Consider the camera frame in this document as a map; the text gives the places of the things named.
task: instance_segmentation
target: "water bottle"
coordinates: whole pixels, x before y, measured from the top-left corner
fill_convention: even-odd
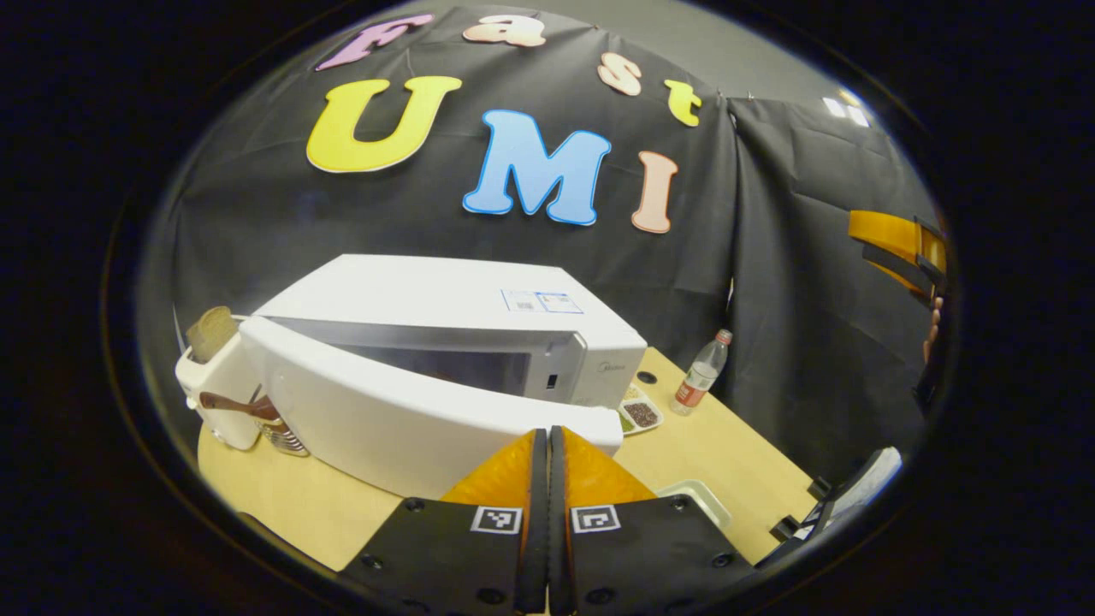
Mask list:
[[[677,388],[677,396],[669,403],[669,408],[680,416],[692,415],[692,410],[703,399],[703,395],[711,390],[718,373],[726,367],[726,352],[734,335],[729,330],[718,330],[715,340],[712,340],[700,350],[700,355],[692,360],[692,368],[684,375],[684,383]]]

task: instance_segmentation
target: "hand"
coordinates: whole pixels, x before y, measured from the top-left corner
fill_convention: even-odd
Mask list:
[[[932,353],[932,345],[935,339],[940,336],[940,311],[943,310],[943,298],[935,298],[935,310],[932,311],[932,329],[927,330],[927,340],[924,341],[924,363],[927,363],[927,358]]]

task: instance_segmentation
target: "white microwave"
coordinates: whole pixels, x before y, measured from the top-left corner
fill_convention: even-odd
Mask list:
[[[247,404],[261,392],[298,451],[439,498],[535,428],[565,426],[614,454],[614,409],[645,351],[558,267],[344,254],[241,319],[208,363],[187,349],[175,374],[229,446],[252,448],[260,425],[201,394]]]

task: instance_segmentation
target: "letter m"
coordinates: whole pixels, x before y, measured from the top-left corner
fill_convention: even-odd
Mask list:
[[[612,150],[608,139],[576,130],[551,155],[531,116],[494,109],[483,114],[491,127],[491,144],[483,160],[479,186],[464,195],[464,209],[479,213],[506,213],[514,199],[506,194],[512,172],[526,213],[535,213],[556,184],[558,196],[548,204],[548,217],[572,224],[597,220],[593,190],[601,159]]]

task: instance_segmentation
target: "table top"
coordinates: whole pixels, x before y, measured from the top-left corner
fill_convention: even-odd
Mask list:
[[[656,349],[647,349],[639,371],[658,379],[635,385],[665,422],[625,437],[614,460],[654,491],[687,479],[703,481],[733,516],[723,530],[727,538],[756,563],[779,545],[769,531],[780,520],[788,514],[802,520],[814,509],[809,477],[714,396],[705,396],[689,417],[673,414],[669,402],[684,373]],[[365,547],[402,500],[315,456],[281,454],[265,439],[246,452],[234,450],[206,427],[198,467],[229,507],[335,570]]]

